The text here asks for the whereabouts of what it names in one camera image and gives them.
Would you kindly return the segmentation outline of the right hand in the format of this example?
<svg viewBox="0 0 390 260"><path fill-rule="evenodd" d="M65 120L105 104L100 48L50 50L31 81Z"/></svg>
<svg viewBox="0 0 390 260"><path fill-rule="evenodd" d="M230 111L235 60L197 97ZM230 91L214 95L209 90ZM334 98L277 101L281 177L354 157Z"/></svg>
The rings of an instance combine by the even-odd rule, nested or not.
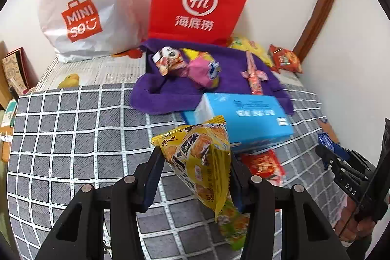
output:
<svg viewBox="0 0 390 260"><path fill-rule="evenodd" d="M357 238L363 238L372 234L376 223L371 217L357 222L354 211L357 211L356 203L347 197L347 205L342 209L340 218L334 225L334 231L344 243L353 243Z"/></svg>

